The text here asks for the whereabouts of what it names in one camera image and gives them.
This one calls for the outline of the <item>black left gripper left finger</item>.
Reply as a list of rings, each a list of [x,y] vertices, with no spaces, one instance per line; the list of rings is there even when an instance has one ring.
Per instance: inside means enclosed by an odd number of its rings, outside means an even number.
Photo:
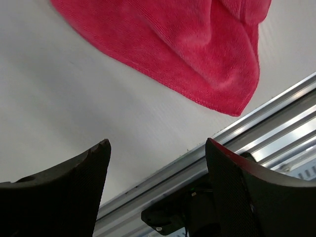
[[[111,157],[105,139],[47,170],[0,185],[2,237],[91,237]]]

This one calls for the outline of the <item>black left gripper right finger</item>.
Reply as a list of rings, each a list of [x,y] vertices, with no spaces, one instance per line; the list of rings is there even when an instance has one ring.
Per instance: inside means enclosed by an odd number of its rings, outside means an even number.
[[[316,235],[316,183],[267,169],[237,155],[213,139],[205,149],[218,150],[242,171],[253,216],[262,237]]]

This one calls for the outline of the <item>pink microfiber towel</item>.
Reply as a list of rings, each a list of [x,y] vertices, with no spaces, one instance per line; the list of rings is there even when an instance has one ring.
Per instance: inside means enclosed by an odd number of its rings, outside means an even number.
[[[91,45],[188,99],[238,117],[260,75],[269,0],[54,0]]]

